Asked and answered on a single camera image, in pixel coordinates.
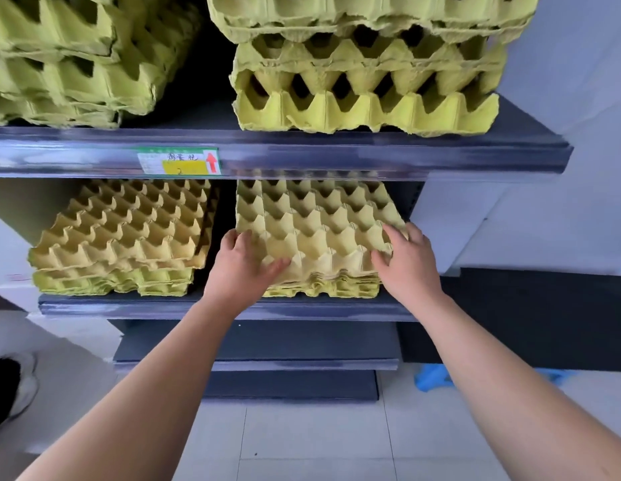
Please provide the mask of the person's left hand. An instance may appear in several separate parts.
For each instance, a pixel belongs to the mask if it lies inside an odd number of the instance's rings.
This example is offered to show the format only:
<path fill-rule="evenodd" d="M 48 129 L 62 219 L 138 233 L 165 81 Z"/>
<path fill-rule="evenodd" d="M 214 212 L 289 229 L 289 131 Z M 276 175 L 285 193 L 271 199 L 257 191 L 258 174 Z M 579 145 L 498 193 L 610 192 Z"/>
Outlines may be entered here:
<path fill-rule="evenodd" d="M 205 311 L 233 320 L 263 296 L 263 259 L 253 234 L 231 229 L 221 240 L 200 302 Z"/>

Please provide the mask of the person's left forearm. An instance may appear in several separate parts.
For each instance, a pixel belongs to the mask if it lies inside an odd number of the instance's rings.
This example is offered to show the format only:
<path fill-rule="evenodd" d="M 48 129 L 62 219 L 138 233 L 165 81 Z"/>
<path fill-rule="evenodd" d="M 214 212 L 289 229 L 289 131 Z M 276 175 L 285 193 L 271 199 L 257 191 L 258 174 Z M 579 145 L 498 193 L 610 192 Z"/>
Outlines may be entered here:
<path fill-rule="evenodd" d="M 172 481 L 237 305 L 199 300 L 16 481 Z"/>

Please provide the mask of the stack of green egg trays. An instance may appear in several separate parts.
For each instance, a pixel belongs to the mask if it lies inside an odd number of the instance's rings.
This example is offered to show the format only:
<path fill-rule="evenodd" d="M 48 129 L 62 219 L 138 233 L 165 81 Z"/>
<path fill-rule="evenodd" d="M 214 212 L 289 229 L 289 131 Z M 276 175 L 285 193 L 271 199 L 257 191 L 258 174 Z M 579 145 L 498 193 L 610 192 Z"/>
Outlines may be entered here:
<path fill-rule="evenodd" d="M 0 0 L 0 126 L 114 129 L 153 112 L 201 24 L 188 0 Z"/>
<path fill-rule="evenodd" d="M 482 135 L 539 0 L 207 0 L 251 131 Z"/>

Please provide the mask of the dark grey shelf base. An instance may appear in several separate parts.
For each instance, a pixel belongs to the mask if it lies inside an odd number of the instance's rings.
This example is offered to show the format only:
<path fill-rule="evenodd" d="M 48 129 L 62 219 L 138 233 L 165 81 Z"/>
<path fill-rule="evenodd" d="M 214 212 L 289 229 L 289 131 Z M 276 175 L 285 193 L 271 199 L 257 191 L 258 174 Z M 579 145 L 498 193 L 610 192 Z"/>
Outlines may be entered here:
<path fill-rule="evenodd" d="M 376 402 L 379 388 L 373 370 L 214 371 L 203 397 L 286 402 Z"/>

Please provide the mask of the person's right hand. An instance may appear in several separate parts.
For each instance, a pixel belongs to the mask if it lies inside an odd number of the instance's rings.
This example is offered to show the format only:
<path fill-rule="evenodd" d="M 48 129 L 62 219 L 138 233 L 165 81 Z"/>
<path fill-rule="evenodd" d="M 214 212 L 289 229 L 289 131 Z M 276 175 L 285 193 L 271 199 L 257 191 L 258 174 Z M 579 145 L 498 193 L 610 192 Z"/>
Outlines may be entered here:
<path fill-rule="evenodd" d="M 408 222 L 405 236 L 389 224 L 382 228 L 393 248 L 390 276 L 379 276 L 386 290 L 419 318 L 443 297 L 435 255 L 428 237 Z"/>

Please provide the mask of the dark grey metal shelf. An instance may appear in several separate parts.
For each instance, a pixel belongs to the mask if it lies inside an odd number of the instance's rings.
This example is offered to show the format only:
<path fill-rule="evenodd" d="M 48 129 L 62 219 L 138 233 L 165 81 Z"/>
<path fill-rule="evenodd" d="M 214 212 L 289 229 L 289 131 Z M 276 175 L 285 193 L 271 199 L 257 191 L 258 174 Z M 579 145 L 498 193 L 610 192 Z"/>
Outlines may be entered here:
<path fill-rule="evenodd" d="M 422 138 L 395 130 L 243 131 L 230 101 L 186 107 L 170 100 L 119 129 L 0 127 L 0 177 L 150 177 L 138 154 L 211 148 L 221 177 L 452 179 L 518 182 L 560 175 L 573 146 L 500 100 L 485 135 Z"/>
<path fill-rule="evenodd" d="M 394 323 L 235 321 L 212 371 L 392 371 L 401 355 Z"/>
<path fill-rule="evenodd" d="M 195 289 L 182 297 L 142 297 L 136 292 L 106 296 L 39 297 L 39 310 L 50 318 L 83 317 L 106 319 L 178 320 L 200 298 Z M 326 294 L 308 297 L 262 298 L 239 316 L 240 320 L 309 320 L 413 322 L 409 311 L 387 291 L 375 298 L 332 298 Z"/>

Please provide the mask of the black and white shoe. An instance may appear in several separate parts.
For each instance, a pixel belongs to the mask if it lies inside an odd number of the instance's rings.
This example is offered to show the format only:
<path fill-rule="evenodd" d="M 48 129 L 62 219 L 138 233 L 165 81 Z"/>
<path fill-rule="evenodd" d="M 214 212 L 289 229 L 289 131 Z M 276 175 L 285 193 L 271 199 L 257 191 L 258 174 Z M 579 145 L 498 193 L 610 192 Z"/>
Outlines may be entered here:
<path fill-rule="evenodd" d="M 0 357 L 0 426 L 17 418 L 32 404 L 39 390 L 33 353 Z"/>

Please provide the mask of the green and yellow price label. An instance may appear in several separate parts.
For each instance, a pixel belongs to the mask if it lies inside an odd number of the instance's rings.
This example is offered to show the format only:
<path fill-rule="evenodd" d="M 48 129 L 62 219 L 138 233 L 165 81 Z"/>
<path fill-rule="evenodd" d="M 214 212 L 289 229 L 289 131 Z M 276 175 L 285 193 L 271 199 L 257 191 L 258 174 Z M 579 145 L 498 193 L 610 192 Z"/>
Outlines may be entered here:
<path fill-rule="evenodd" d="M 217 147 L 142 146 L 136 148 L 136 154 L 143 172 L 149 176 L 223 175 Z"/>

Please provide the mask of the person's right forearm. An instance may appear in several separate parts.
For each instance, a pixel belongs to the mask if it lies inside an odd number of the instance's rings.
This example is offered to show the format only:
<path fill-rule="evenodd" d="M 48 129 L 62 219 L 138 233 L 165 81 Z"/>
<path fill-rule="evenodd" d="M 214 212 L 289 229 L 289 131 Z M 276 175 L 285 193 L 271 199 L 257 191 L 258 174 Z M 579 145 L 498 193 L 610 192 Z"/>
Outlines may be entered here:
<path fill-rule="evenodd" d="M 512 481 L 621 481 L 621 437 L 443 293 L 410 294 L 455 386 Z"/>

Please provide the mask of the stack of yellow egg trays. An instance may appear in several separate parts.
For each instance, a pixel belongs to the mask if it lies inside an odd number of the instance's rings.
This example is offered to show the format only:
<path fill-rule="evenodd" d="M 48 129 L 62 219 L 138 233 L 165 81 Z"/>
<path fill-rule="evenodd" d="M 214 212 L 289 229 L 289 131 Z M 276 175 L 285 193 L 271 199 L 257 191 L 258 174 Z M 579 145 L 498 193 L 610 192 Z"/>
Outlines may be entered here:
<path fill-rule="evenodd" d="M 219 204 L 207 179 L 94 179 L 29 250 L 43 294 L 185 296 L 205 267 Z"/>
<path fill-rule="evenodd" d="M 370 251 L 392 254 L 385 224 L 406 234 L 381 182 L 239 180 L 235 220 L 239 233 L 251 231 L 264 265 L 290 259 L 265 298 L 376 298 L 381 281 Z"/>

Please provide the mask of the blue plastic bag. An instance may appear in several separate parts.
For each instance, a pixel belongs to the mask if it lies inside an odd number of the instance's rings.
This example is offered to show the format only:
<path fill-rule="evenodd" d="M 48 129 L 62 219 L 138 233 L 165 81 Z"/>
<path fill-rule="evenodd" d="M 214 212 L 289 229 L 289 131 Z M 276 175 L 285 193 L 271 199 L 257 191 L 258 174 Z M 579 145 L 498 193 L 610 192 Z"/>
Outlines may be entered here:
<path fill-rule="evenodd" d="M 557 387 L 577 374 L 577 371 L 566 369 L 535 368 L 535 370 Z M 446 366 L 442 363 L 422 364 L 419 372 L 414 375 L 414 384 L 419 391 L 425 393 L 436 388 L 455 387 Z"/>

